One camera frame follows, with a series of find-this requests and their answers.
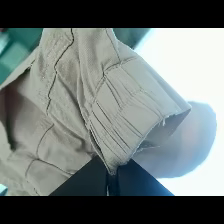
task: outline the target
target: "sleeve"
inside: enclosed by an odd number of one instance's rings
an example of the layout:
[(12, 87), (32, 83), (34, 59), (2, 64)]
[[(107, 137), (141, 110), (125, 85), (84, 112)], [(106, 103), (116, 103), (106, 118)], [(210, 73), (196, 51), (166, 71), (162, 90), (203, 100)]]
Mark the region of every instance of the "sleeve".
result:
[(113, 174), (146, 137), (162, 144), (191, 107), (112, 29), (77, 29), (76, 36), (79, 105), (91, 142)]

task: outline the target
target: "bright light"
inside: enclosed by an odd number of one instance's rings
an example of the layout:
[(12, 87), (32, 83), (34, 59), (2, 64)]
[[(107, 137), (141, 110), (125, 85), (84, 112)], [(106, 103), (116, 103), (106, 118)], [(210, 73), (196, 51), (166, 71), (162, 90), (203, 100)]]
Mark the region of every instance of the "bright light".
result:
[(224, 195), (224, 29), (152, 29), (135, 50), (182, 97), (209, 103), (217, 116), (208, 159), (159, 181), (175, 195)]

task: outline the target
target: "beige garment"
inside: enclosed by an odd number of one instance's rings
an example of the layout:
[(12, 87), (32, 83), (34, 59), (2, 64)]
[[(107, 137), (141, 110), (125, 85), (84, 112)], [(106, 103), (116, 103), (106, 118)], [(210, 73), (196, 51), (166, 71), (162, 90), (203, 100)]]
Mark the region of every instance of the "beige garment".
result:
[(44, 29), (0, 89), (1, 163), (30, 195), (49, 195), (97, 154), (115, 173), (147, 135), (160, 144), (190, 111), (105, 28)]

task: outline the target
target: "wrinkled fabric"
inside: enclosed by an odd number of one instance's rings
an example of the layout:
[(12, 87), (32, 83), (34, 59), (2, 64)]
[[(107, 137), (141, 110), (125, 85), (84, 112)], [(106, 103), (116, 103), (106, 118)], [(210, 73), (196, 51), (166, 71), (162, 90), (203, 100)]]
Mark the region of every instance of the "wrinkled fabric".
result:
[(190, 111), (106, 28), (44, 29), (0, 89), (0, 159), (20, 179), (0, 172), (29, 195), (49, 195), (95, 155), (114, 174), (145, 138), (161, 144)]

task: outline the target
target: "beige fabric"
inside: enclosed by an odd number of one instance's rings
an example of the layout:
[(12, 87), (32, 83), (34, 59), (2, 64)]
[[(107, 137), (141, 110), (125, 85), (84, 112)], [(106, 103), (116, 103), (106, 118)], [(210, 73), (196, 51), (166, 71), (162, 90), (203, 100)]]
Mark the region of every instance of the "beige fabric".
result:
[(1, 163), (18, 173), (10, 179), (20, 191), (49, 195), (96, 154), (115, 173), (147, 135), (160, 144), (189, 110), (112, 29), (44, 29), (1, 86)]

